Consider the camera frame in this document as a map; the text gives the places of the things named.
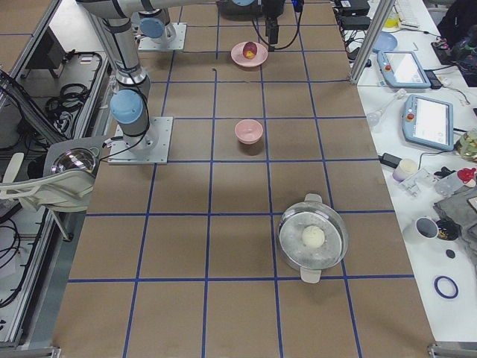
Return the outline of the red yellow apple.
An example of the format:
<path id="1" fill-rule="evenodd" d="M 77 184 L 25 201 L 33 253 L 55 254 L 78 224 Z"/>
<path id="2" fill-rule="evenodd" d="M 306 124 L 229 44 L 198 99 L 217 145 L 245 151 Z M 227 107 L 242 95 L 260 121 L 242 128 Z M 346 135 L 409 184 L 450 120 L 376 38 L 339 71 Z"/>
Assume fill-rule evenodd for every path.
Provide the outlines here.
<path id="1" fill-rule="evenodd" d="M 248 59 L 252 60 L 257 55 L 258 48 L 255 42 L 246 42 L 242 49 L 242 55 Z"/>

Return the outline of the pink plate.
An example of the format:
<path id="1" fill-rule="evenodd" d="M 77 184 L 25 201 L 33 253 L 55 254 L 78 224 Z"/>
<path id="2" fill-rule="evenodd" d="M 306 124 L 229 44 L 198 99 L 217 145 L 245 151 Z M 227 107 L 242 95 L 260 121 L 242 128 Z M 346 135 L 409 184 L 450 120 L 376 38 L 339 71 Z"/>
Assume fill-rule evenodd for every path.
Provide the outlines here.
<path id="1" fill-rule="evenodd" d="M 235 64 L 252 68 L 267 60 L 268 50 L 262 44 L 247 41 L 236 44 L 230 51 L 230 55 Z"/>

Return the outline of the pink bowl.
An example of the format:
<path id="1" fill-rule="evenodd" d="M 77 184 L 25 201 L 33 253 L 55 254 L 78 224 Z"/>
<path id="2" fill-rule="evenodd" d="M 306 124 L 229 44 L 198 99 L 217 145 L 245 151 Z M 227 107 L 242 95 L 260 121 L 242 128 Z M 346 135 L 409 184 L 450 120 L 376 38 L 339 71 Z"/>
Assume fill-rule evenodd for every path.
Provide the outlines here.
<path id="1" fill-rule="evenodd" d="M 243 119 L 234 128 L 236 138 L 245 145 L 257 143 L 262 138 L 263 132 L 262 124 L 254 119 Z"/>

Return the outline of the light blue plate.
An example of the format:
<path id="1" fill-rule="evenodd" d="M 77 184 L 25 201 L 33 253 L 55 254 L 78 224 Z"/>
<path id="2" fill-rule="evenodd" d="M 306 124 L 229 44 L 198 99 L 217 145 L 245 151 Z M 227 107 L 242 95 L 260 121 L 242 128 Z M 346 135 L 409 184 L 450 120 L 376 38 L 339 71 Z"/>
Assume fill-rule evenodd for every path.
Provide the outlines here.
<path id="1" fill-rule="evenodd" d="M 397 38 L 393 34 L 381 31 L 373 45 L 373 52 L 393 51 L 397 45 Z"/>

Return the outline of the steel mixing bowl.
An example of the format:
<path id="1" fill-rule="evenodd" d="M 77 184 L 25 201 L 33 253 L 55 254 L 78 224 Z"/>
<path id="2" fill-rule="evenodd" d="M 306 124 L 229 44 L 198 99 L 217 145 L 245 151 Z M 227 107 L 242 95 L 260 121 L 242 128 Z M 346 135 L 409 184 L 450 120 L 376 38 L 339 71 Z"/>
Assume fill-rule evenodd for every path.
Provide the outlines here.
<path id="1" fill-rule="evenodd" d="M 88 148 L 73 148 L 60 154 L 51 165 L 50 173 L 58 174 L 70 169 L 81 169 L 96 175 L 98 158 Z"/>

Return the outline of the upper teach pendant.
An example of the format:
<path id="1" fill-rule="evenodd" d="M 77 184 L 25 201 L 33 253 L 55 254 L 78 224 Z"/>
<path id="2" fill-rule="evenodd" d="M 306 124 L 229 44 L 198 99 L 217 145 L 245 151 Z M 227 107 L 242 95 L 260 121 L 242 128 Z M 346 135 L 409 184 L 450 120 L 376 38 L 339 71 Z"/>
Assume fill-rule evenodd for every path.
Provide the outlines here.
<path id="1" fill-rule="evenodd" d="M 431 86 L 412 51 L 379 51 L 376 59 L 383 78 L 390 87 L 427 89 Z"/>

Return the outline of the teach pendant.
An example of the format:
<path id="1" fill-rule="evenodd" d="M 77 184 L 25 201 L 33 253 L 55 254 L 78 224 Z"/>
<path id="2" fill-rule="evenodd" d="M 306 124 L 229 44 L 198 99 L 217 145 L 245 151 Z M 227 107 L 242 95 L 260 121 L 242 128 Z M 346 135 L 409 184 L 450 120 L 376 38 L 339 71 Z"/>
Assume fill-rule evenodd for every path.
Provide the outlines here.
<path id="1" fill-rule="evenodd" d="M 383 78 L 390 87 L 427 89 L 431 86 L 412 51 L 379 51 L 376 59 Z"/>
<path id="2" fill-rule="evenodd" d="M 453 104 L 410 95 L 402 111 L 402 133 L 407 142 L 441 151 L 454 148 Z"/>

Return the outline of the black power adapter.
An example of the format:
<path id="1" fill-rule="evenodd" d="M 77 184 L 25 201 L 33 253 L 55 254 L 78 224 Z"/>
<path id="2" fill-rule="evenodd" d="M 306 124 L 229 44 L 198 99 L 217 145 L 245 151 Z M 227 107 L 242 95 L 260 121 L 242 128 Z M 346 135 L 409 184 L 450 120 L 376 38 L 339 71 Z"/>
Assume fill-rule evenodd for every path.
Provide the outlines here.
<path id="1" fill-rule="evenodd" d="M 379 158 L 379 162 L 382 165 L 390 167 L 392 169 L 396 169 L 402 160 L 400 157 L 396 157 L 389 153 L 380 154 L 378 158 Z"/>

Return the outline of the lower teach pendant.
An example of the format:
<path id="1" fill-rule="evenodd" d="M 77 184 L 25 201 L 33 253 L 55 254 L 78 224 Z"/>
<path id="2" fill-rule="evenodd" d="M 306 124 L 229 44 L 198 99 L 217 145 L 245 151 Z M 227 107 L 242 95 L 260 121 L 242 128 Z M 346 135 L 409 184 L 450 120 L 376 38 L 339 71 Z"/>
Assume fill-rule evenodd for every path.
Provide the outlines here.
<path id="1" fill-rule="evenodd" d="M 407 142 L 441 151 L 454 148 L 453 104 L 410 95 L 402 111 L 402 133 Z"/>

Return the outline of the purple white cup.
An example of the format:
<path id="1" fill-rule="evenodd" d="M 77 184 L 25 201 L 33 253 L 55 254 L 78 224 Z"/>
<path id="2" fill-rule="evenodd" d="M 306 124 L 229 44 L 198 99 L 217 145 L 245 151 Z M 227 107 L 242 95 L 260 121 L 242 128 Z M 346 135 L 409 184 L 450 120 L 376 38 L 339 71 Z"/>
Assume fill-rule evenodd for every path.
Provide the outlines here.
<path id="1" fill-rule="evenodd" d="M 411 159 L 401 159 L 394 169 L 392 178 L 397 182 L 402 182 L 405 179 L 416 174 L 418 171 L 418 164 Z"/>

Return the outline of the metal steamer pot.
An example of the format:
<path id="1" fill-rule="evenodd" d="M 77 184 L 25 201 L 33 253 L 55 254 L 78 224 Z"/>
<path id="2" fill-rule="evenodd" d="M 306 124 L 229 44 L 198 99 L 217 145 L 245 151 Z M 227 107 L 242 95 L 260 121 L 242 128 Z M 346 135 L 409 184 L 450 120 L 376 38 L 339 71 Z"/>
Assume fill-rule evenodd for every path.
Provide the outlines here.
<path id="1" fill-rule="evenodd" d="M 291 205 L 279 221 L 279 252 L 305 283 L 318 283 L 323 271 L 343 260 L 348 245 L 344 220 L 318 194 Z"/>

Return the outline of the white steamed bun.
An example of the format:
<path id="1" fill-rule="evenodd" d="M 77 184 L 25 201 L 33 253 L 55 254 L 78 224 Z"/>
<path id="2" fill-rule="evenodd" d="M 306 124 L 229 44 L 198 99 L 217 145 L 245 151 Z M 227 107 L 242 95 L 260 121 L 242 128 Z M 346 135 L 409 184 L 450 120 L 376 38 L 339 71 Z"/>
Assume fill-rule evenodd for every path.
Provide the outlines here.
<path id="1" fill-rule="evenodd" d="M 306 247 L 319 248 L 325 243 L 325 233 L 320 227 L 309 225 L 303 229 L 301 239 Z"/>

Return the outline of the white mug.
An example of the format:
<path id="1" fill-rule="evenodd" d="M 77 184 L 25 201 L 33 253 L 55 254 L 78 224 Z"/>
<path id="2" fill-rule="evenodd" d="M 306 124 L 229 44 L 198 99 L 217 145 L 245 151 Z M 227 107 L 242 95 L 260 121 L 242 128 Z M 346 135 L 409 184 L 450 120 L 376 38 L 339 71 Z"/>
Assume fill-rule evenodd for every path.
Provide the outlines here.
<path id="1" fill-rule="evenodd" d="M 437 223 L 428 217 L 419 217 L 411 224 L 411 236 L 414 241 L 436 239 L 438 234 Z"/>

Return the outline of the aluminium frame post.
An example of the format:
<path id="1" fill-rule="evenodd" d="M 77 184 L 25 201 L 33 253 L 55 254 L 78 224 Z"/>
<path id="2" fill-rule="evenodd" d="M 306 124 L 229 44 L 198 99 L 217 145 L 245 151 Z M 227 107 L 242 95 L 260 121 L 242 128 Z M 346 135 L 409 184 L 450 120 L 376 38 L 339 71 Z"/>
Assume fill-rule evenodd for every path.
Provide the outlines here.
<path id="1" fill-rule="evenodd" d="M 361 77 L 365 65 L 369 60 L 373 46 L 377 41 L 377 38 L 384 27 L 385 21 L 388 18 L 393 6 L 394 0 L 381 0 L 376 7 L 373 18 L 370 22 L 370 27 L 364 37 L 364 41 L 361 44 L 361 48 L 354 61 L 353 67 L 350 72 L 350 83 L 357 84 Z"/>

